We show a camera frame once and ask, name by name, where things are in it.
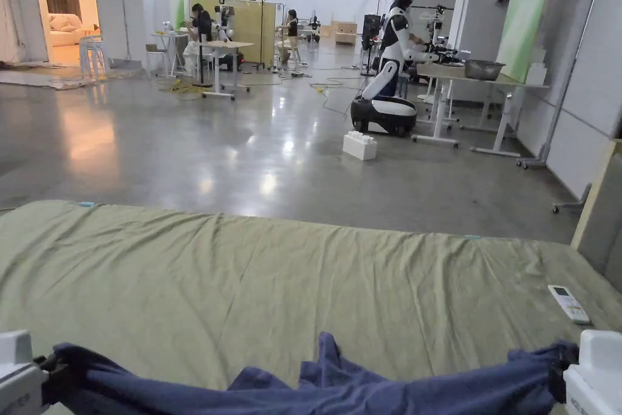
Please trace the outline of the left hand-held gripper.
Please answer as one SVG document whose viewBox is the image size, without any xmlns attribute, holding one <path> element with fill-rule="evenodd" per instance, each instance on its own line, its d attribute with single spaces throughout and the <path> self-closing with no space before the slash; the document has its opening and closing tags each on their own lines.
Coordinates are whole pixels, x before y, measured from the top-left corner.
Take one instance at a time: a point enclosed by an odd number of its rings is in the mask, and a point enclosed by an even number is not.
<svg viewBox="0 0 622 415">
<path fill-rule="evenodd" d="M 58 403 L 66 380 L 58 355 L 33 356 L 29 331 L 1 333 L 1 414 L 44 414 Z"/>
</svg>

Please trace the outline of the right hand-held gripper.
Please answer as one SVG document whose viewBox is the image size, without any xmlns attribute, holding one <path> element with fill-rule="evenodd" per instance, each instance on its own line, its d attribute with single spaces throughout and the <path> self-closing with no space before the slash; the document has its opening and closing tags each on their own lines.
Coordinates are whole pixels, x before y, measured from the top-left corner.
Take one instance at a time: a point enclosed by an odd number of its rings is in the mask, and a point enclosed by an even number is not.
<svg viewBox="0 0 622 415">
<path fill-rule="evenodd" d="M 621 414 L 621 334 L 583 331 L 549 368 L 549 391 L 567 414 Z"/>
</svg>

